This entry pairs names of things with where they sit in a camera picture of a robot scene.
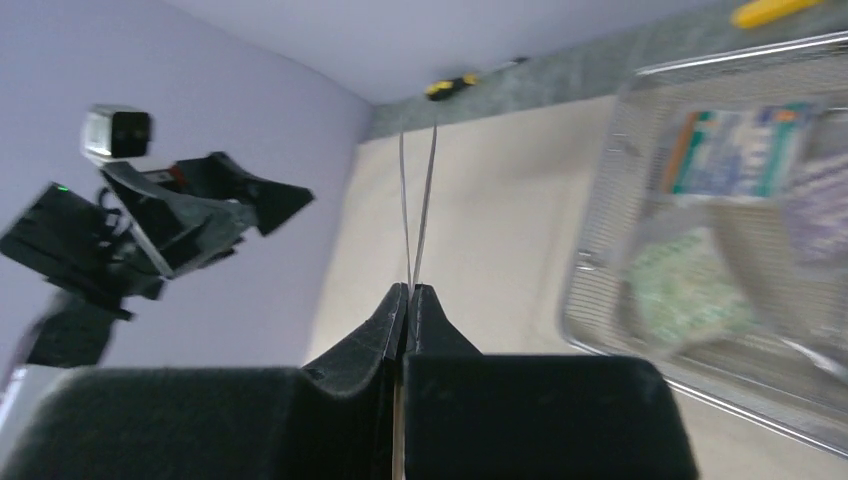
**packaged item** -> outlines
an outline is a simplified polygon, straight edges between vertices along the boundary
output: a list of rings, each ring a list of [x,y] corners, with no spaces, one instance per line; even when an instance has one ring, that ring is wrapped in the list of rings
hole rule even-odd
[[[817,99],[688,107],[661,139],[664,168],[655,190],[733,202],[772,198],[803,155],[823,107]]]
[[[787,189],[784,218],[797,263],[848,266],[848,151],[799,165]]]
[[[629,283],[636,333],[653,354],[727,338],[755,323],[710,220],[703,206],[664,212],[639,225],[608,256]]]

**wire mesh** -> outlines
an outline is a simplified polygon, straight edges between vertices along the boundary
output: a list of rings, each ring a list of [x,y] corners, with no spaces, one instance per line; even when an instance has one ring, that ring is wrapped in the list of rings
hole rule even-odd
[[[648,354],[633,335],[626,285],[595,255],[667,208],[649,193],[663,167],[654,150],[671,115],[692,103],[810,95],[846,107],[846,53],[843,32],[647,68],[631,78],[619,94],[564,295],[562,326],[572,343],[594,353]],[[772,327],[658,360],[658,366],[674,385],[708,403],[848,458],[848,386],[775,335],[848,363],[848,285],[798,277],[777,207],[710,208],[731,268]]]

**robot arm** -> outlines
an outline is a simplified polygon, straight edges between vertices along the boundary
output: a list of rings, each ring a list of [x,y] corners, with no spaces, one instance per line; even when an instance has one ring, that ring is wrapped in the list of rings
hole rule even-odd
[[[269,235],[314,199],[248,173],[224,152],[139,172],[127,159],[147,154],[151,131],[145,112],[92,107],[82,151],[105,183],[97,202],[51,183],[0,237],[0,253],[60,288],[18,361],[97,364],[114,321],[132,317],[125,298],[159,299],[167,280],[234,255],[246,230]],[[107,193],[120,208],[104,205]]]

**gray countertop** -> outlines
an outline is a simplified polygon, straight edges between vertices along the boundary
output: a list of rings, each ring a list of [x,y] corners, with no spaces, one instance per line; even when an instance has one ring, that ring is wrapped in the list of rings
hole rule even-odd
[[[376,108],[368,139],[614,93],[633,70],[658,63],[848,29],[848,2],[829,0],[770,25],[740,30],[730,16],[744,0],[721,0],[488,76],[451,101],[423,95]]]

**green package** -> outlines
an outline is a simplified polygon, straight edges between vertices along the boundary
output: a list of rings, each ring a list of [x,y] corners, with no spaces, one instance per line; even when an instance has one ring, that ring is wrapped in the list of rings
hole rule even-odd
[[[643,337],[655,353],[726,338],[754,324],[754,310],[707,227],[646,245],[626,279]]]

